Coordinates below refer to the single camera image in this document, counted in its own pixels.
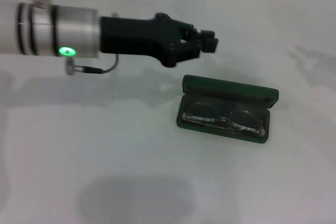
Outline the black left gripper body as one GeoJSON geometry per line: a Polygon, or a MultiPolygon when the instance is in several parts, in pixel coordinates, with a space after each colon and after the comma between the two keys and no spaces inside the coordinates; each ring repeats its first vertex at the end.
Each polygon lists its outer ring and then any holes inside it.
{"type": "Polygon", "coordinates": [[[181,46],[182,26],[167,14],[154,18],[100,18],[100,51],[105,54],[150,56],[167,68],[190,59],[181,46]]]}

